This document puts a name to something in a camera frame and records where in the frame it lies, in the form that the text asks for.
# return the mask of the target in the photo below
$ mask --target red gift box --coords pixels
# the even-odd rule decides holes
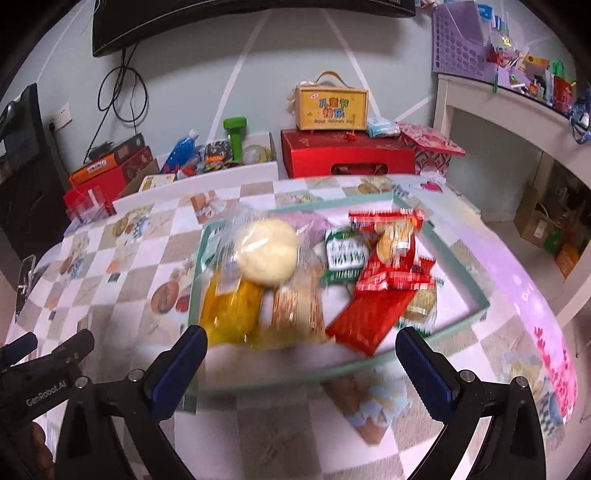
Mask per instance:
[[[106,204],[116,200],[127,184],[133,180],[153,160],[149,147],[144,147],[121,165],[102,173],[77,187],[68,190],[64,202],[68,208],[75,208],[79,203],[86,203],[88,190],[100,188]]]
[[[554,75],[554,109],[568,113],[571,103],[573,103],[573,87],[566,80]]]
[[[444,137],[439,130],[413,124],[399,124],[399,127],[402,140],[414,150],[417,175],[423,170],[436,170],[445,177],[452,155],[466,155],[462,147]]]
[[[415,173],[414,153],[395,138],[365,132],[282,130],[283,163],[291,179],[328,175]]]

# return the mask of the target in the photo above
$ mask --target white tape line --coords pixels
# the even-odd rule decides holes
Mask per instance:
[[[414,112],[416,112],[417,110],[423,108],[426,104],[432,102],[433,100],[435,100],[435,95],[429,95],[427,98],[424,98],[423,100],[421,100],[419,103],[417,103],[416,105],[413,105],[411,108],[409,108],[406,112],[402,113],[401,115],[398,115],[394,121],[395,122],[401,122],[402,120],[404,120],[406,117],[411,116]]]
[[[209,131],[209,135],[207,136],[207,143],[213,142],[216,136],[217,129],[219,128],[220,121],[222,120],[223,111],[226,108],[226,103],[228,102],[232,88],[234,88],[234,84],[236,83],[236,79],[238,78],[238,74],[240,73],[242,65],[244,65],[247,55],[250,53],[252,46],[256,42],[257,37],[261,33],[262,28],[265,26],[265,23],[267,23],[267,20],[270,16],[271,10],[265,10],[263,12],[259,21],[256,23],[255,28],[252,30],[251,36],[248,37],[248,40],[242,49],[242,53],[238,57],[238,61],[234,65],[234,69],[232,70],[232,74],[230,75],[228,83],[226,84],[226,88],[224,88],[220,103],[217,106],[216,116],[213,117],[212,129]]]
[[[349,57],[349,61],[351,62],[351,65],[353,66],[355,73],[359,77],[359,80],[361,80],[361,85],[363,85],[363,88],[368,91],[369,104],[371,105],[371,108],[374,111],[374,115],[381,116],[379,114],[379,108],[378,108],[378,104],[375,101],[374,94],[371,92],[371,88],[369,88],[369,83],[368,83],[367,79],[365,78],[365,75],[363,74],[363,71],[361,70],[359,63],[357,62],[357,59],[355,58],[353,50],[351,50],[351,47],[349,47],[349,44],[345,40],[343,34],[339,30],[339,27],[337,26],[337,24],[335,23],[333,18],[330,16],[330,14],[324,8],[321,8],[320,11],[322,12],[322,14],[324,15],[324,18],[326,19],[326,21],[330,25],[330,28],[332,28],[333,32],[335,33],[336,38],[339,39],[339,42],[340,42],[341,46],[343,47],[343,50],[345,51],[345,53]]]
[[[545,36],[545,37],[535,38],[535,39],[533,39],[533,40],[529,41],[528,43],[526,43],[526,44],[524,45],[524,47],[525,47],[525,48],[529,48],[529,47],[531,47],[532,45],[535,45],[535,44],[537,44],[537,43],[540,43],[540,42],[543,42],[543,41],[546,41],[546,40],[552,40],[552,38],[556,38],[556,36],[555,36],[555,35],[547,35],[547,36]]]
[[[43,72],[45,71],[45,67],[47,67],[47,64],[49,63],[49,60],[53,56],[53,53],[55,52],[57,46],[60,44],[61,39],[64,38],[64,36],[66,35],[66,32],[69,30],[70,26],[74,23],[74,20],[76,18],[78,18],[78,15],[80,15],[80,13],[84,10],[85,6],[88,5],[91,1],[92,0],[88,0],[87,2],[85,2],[84,4],[82,4],[80,6],[80,8],[78,9],[78,11],[74,14],[74,16],[72,17],[72,19],[68,23],[68,25],[65,27],[64,31],[61,33],[60,38],[57,39],[56,44],[53,45],[53,48],[51,49],[51,51],[49,52],[49,55],[45,59],[45,63],[43,64],[43,67],[41,67],[41,70],[39,71],[39,75],[37,76],[37,83],[39,83],[39,80],[41,80],[41,75],[43,75]]]

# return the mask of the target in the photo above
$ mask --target power outlet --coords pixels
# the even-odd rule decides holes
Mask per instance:
[[[56,127],[56,132],[69,124],[72,121],[72,116],[70,115],[70,105],[67,103],[61,107],[59,111],[53,115],[51,121]]]

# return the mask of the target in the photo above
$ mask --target toy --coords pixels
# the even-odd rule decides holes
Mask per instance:
[[[234,163],[242,163],[242,135],[241,130],[246,128],[246,118],[235,116],[226,118],[223,121],[223,127],[228,130],[230,145],[232,146],[232,155]]]
[[[232,161],[232,147],[228,140],[220,140],[205,145],[203,153],[205,171],[220,170]]]

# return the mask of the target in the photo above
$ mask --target black cable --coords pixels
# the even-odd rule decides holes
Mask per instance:
[[[146,84],[144,82],[144,79],[142,78],[142,76],[138,73],[138,71],[133,68],[130,67],[129,64],[131,62],[132,57],[134,56],[135,53],[135,49],[138,48],[138,43],[136,43],[134,45],[133,50],[131,51],[131,54],[129,55],[128,58],[126,58],[127,56],[127,49],[124,49],[121,52],[121,63],[119,66],[113,68],[109,73],[107,73],[107,75],[105,75],[105,78],[103,78],[103,81],[100,84],[100,88],[99,88],[99,93],[97,95],[96,98],[96,106],[98,107],[100,112],[104,112],[105,114],[103,115],[102,120],[100,121],[99,127],[96,129],[96,133],[95,136],[92,138],[92,141],[90,142],[90,145],[88,146],[88,150],[86,150],[86,154],[84,155],[84,162],[86,162],[86,160],[88,159],[88,153],[91,151],[92,149],[92,145],[94,145],[96,137],[98,137],[100,129],[103,127],[103,124],[105,123],[105,120],[107,118],[107,115],[109,114],[109,112],[111,111],[111,109],[113,109],[113,112],[115,113],[115,116],[123,123],[125,124],[133,124],[134,125],[134,131],[137,134],[137,121],[139,119],[142,118],[144,112],[146,111],[146,108],[148,106],[148,88],[146,87]],[[109,79],[109,77],[114,74],[115,72],[117,72],[117,78],[115,80],[115,84],[113,85],[113,92],[111,94],[111,99],[109,101],[109,103],[102,107],[100,105],[100,97],[103,91],[103,87],[105,86],[106,81]],[[121,90],[123,89],[123,82],[125,80],[125,75],[131,72],[134,74],[135,76],[135,83],[134,83],[134,88],[131,92],[131,98],[129,100],[129,106],[131,107],[131,119],[125,119],[121,116],[121,114],[119,113],[117,106],[115,105],[115,102],[117,101],[117,99],[119,98],[119,95],[121,94]],[[135,94],[135,88],[137,86],[138,80],[142,86],[142,88],[144,89],[144,105],[141,109],[141,111],[139,112],[138,115],[135,114],[133,106],[132,106],[132,101],[134,99],[134,94]]]
[[[51,136],[53,137],[53,143],[56,146],[56,153],[57,153],[57,158],[60,161],[61,167],[64,169],[64,171],[67,174],[67,170],[66,170],[66,166],[64,165],[64,161],[61,157],[61,151],[60,151],[60,144],[57,142],[57,137],[56,137],[56,125],[53,122],[49,122],[49,132],[51,133]]]

